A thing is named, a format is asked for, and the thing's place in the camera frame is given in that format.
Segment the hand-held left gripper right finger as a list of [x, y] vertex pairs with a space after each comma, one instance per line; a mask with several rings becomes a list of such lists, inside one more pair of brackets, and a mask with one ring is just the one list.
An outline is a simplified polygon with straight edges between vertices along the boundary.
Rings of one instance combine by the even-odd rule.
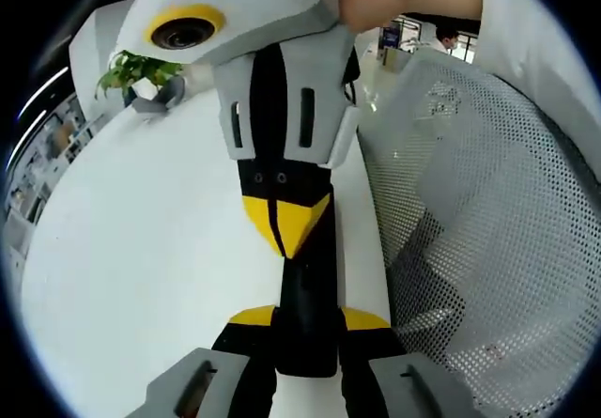
[[383, 318], [344, 307], [339, 360], [349, 417], [478, 417], [470, 388], [420, 352], [408, 353]]

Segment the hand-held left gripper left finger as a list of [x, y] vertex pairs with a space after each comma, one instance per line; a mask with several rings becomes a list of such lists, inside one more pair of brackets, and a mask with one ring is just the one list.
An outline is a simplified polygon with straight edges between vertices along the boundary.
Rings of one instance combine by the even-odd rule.
[[243, 310], [211, 348], [197, 348], [146, 387], [130, 417], [268, 417], [276, 390], [273, 305]]

